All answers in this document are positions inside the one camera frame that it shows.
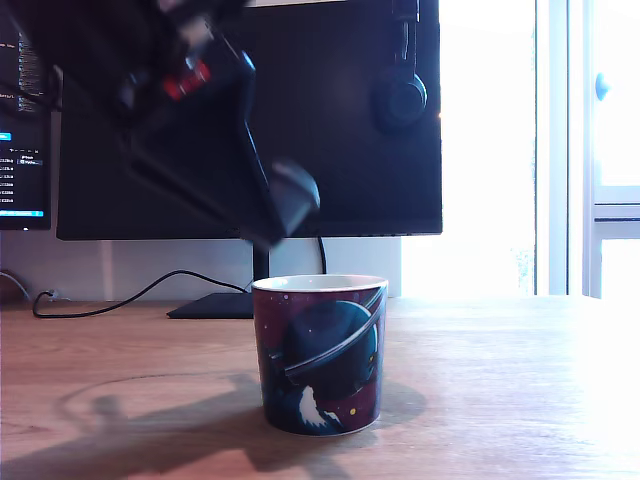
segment mug rim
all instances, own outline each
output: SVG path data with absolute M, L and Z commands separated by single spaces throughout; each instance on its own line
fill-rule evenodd
M 305 282 L 312 283 L 314 280 L 323 280 L 325 284 L 331 284 L 331 280 L 348 280 L 352 285 L 343 286 L 326 286 L 326 287 L 298 287 L 291 286 L 294 281 L 296 283 Z M 257 280 L 251 284 L 252 290 L 260 290 L 264 292 L 278 293 L 336 293 L 336 292 L 356 292 L 360 290 L 372 290 L 374 288 L 386 288 L 389 286 L 389 280 L 382 277 L 372 275 L 288 275 L 283 277 L 271 277 Z

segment ceramic mug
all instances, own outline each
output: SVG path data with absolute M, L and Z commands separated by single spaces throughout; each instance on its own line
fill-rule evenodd
M 380 415 L 388 282 L 358 275 L 253 284 L 265 415 L 286 432 L 342 435 Z

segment red component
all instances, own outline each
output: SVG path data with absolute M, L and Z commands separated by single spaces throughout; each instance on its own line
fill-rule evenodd
M 211 80 L 211 72 L 209 67 L 202 61 L 198 60 L 195 68 L 189 71 L 180 79 L 168 77 L 164 81 L 164 91 L 174 100 L 179 101 L 189 93 L 197 90 L 202 85 Z

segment headphone ear cup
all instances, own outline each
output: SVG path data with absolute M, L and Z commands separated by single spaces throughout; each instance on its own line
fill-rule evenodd
M 427 89 L 418 75 L 407 80 L 406 72 L 392 68 L 374 88 L 376 118 L 384 130 L 400 130 L 416 123 L 427 107 Z

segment monitor base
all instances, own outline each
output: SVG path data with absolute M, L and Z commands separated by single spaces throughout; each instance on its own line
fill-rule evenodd
M 250 293 L 213 293 L 167 313 L 173 319 L 253 319 Z

